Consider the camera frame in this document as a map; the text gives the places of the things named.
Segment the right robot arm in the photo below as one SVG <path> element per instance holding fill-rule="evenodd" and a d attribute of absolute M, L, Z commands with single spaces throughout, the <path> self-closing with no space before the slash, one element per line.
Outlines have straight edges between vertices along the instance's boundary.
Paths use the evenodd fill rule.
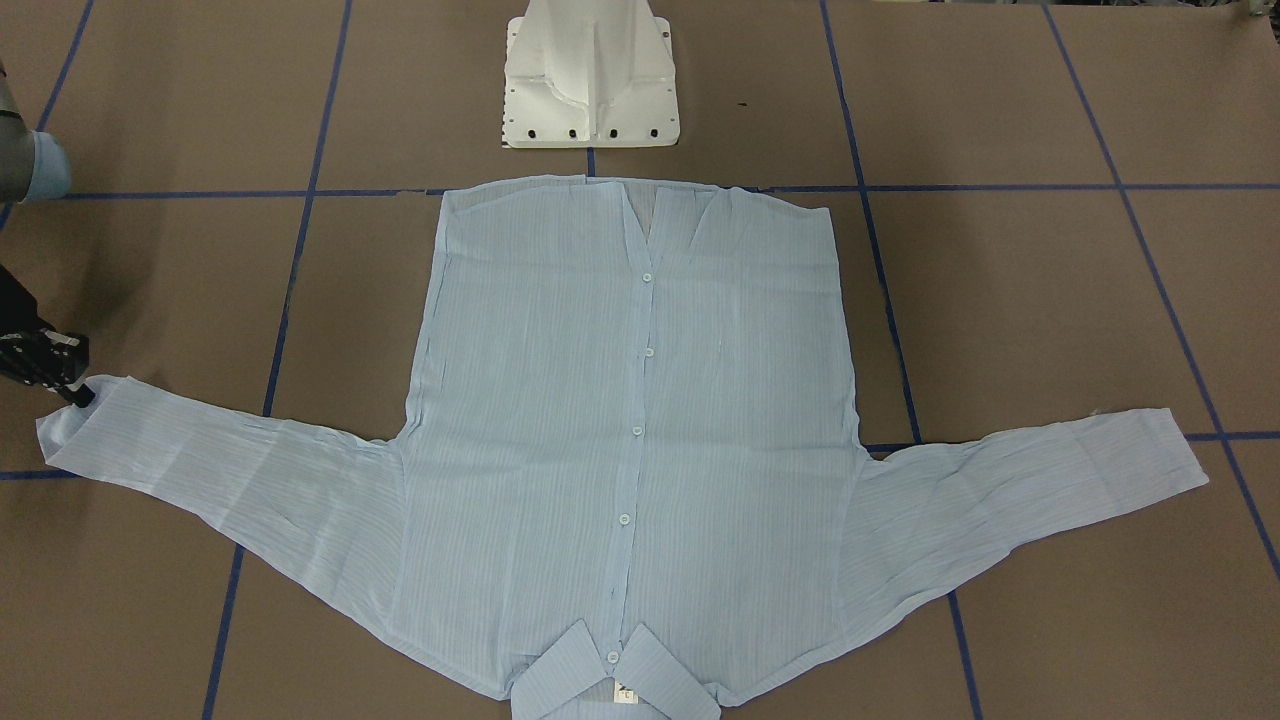
<path fill-rule="evenodd" d="M 59 141 L 31 129 L 1 68 L 1 200 L 4 205 L 61 199 L 70 188 L 70 164 Z M 1 269 L 1 374 L 41 387 L 77 407 L 95 392 L 84 386 L 90 340 L 64 334 L 41 318 L 37 299 Z"/>

